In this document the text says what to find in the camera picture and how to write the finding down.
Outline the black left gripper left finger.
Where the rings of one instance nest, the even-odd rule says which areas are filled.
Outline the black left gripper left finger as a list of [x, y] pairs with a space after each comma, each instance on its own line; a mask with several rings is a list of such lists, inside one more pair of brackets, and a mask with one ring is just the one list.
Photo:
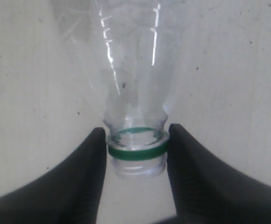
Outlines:
[[94, 224], [106, 173], [106, 134], [94, 128], [64, 161], [0, 197], [0, 224]]

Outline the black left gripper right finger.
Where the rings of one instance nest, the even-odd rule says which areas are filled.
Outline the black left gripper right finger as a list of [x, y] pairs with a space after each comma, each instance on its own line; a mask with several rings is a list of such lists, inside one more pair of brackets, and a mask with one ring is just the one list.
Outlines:
[[181, 124], [169, 127], [176, 215], [163, 224], [271, 224], [271, 186], [223, 162]]

